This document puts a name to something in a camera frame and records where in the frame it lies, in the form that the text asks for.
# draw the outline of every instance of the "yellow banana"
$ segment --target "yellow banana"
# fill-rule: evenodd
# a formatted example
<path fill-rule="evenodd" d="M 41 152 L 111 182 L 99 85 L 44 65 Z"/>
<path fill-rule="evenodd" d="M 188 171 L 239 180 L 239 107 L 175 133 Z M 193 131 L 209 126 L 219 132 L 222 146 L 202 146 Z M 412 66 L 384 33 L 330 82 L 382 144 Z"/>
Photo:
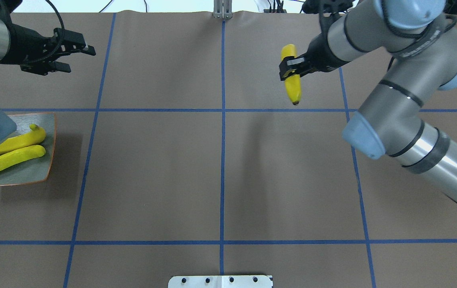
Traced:
<path fill-rule="evenodd" d="M 43 155 L 45 155 L 45 148 L 40 145 L 32 145 L 5 153 L 0 155 L 0 171 L 29 159 L 42 157 Z"/>
<path fill-rule="evenodd" d="M 19 148 L 41 143 L 45 139 L 44 128 L 36 125 L 29 124 L 29 131 L 23 135 L 11 137 L 6 139 L 0 144 L 0 154 L 4 154 Z"/>
<path fill-rule="evenodd" d="M 285 57 L 294 56 L 297 57 L 296 46 L 294 44 L 287 44 L 282 48 L 282 60 Z M 301 99 L 301 81 L 300 75 L 293 75 L 288 77 L 285 80 L 285 91 L 287 91 L 287 96 L 293 103 L 293 105 L 298 105 Z"/>

